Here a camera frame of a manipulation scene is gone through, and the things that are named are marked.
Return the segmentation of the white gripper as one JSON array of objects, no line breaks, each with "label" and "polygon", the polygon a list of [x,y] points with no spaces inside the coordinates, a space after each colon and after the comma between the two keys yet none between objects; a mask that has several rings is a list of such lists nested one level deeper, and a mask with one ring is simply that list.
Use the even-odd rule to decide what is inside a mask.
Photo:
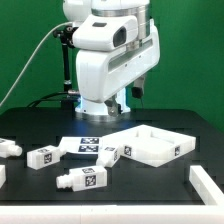
[{"label": "white gripper", "polygon": [[159,62],[160,46],[154,20],[149,20],[150,34],[135,50],[129,48],[137,40],[138,20],[135,16],[99,17],[89,15],[73,34],[79,48],[76,74],[81,96],[103,103],[108,114],[118,115],[115,94],[134,82],[134,98],[144,95],[146,75]]}]

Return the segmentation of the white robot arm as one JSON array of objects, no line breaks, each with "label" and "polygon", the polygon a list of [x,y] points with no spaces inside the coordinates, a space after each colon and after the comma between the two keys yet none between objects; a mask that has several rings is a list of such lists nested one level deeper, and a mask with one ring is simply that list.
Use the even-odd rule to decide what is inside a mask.
[{"label": "white robot arm", "polygon": [[150,0],[63,0],[71,44],[78,49],[79,117],[114,121],[128,114],[128,85],[133,97],[143,96],[146,74],[160,59],[149,10]]}]

